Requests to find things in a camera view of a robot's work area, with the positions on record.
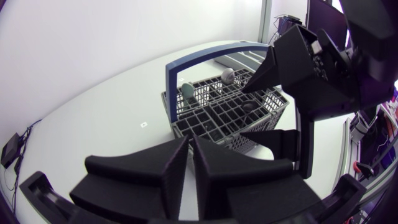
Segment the dishwasher cutlery basket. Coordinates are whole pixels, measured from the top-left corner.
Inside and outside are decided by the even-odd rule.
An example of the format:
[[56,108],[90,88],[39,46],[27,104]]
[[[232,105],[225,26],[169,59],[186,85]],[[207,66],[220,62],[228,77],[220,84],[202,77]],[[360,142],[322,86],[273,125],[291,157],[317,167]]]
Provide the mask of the dishwasher cutlery basket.
[[[190,135],[188,166],[193,170],[192,135],[240,153],[249,152],[256,143],[239,135],[241,131],[274,129],[289,102],[275,88],[244,94],[241,89],[253,73],[235,71],[234,83],[224,85],[221,76],[192,83],[194,97],[183,99],[177,88],[177,73],[200,62],[225,54],[267,50],[268,45],[234,43],[212,47],[187,55],[166,65],[166,92],[161,94],[170,125],[176,138]],[[241,103],[254,100],[259,107],[245,113]]]

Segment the blue basket handle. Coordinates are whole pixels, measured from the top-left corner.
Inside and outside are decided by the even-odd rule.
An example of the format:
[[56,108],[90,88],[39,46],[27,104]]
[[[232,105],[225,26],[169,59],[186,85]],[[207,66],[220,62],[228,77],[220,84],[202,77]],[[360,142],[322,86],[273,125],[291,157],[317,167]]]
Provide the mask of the blue basket handle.
[[200,50],[166,65],[166,110],[171,123],[177,121],[177,73],[198,63],[226,54],[249,51],[267,51],[268,45],[249,42],[226,44]]

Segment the gray plastic basket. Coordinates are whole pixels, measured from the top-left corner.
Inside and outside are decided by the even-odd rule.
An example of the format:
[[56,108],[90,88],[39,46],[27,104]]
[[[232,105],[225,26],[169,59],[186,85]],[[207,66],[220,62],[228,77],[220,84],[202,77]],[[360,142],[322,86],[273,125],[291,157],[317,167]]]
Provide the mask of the gray plastic basket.
[[[184,100],[182,89],[175,88],[176,116],[170,125],[176,138],[190,135],[188,166],[193,170],[192,134],[215,142],[240,153],[249,152],[256,143],[240,136],[244,131],[274,129],[289,102],[275,89],[244,94],[241,89],[253,73],[242,69],[235,71],[234,83],[224,85],[221,76],[192,83],[194,97]],[[171,118],[172,108],[167,107],[167,91],[162,99]],[[259,107],[250,113],[241,109],[241,103],[254,100]]]

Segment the white table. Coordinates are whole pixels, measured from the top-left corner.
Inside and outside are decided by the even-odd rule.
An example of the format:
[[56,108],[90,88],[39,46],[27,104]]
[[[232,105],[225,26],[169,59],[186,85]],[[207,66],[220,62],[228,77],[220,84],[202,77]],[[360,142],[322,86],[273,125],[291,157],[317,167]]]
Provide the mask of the white table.
[[[69,192],[86,175],[84,160],[87,156],[120,156],[172,140],[174,136],[160,97],[165,91],[165,65],[198,50],[232,42],[236,41],[202,44],[163,56],[123,72],[65,103],[33,128],[19,183],[40,170],[54,190],[70,200]],[[201,63],[181,72],[178,78],[184,78],[184,81],[177,85],[219,75],[223,69],[224,66],[212,60]],[[284,96],[290,105],[276,128],[294,129],[294,101],[289,95]],[[346,117],[315,123],[313,172],[306,182],[321,198],[331,192]],[[272,153],[260,146],[249,155],[272,158]],[[9,186],[14,178],[13,169],[8,169],[6,180]],[[11,198],[11,192],[5,187],[4,190]],[[44,222],[20,190],[16,213],[21,223]],[[187,170],[180,219],[197,218],[195,178]]]

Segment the white wall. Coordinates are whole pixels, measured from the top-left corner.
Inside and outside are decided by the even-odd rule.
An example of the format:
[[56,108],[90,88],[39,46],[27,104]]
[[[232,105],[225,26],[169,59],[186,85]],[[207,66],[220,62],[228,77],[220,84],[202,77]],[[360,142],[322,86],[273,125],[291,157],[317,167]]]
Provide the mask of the white wall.
[[281,14],[288,14],[299,18],[303,24],[305,23],[305,15],[307,13],[307,0],[273,0],[271,7],[271,23],[269,26],[269,33],[267,42],[271,40],[271,37],[277,31],[274,26],[275,17]]
[[261,0],[8,0],[0,13],[0,146],[85,90],[161,55],[257,40]]

